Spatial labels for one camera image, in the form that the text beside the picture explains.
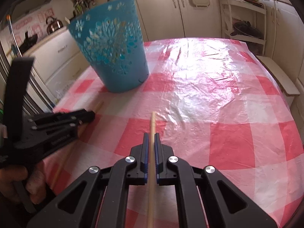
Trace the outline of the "person's left hand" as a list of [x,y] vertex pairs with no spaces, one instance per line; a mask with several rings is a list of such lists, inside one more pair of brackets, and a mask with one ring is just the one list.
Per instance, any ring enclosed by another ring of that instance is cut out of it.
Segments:
[[9,166],[1,169],[1,194],[13,202],[20,202],[17,188],[24,187],[33,204],[40,204],[46,197],[45,164],[37,163],[32,173],[24,166]]

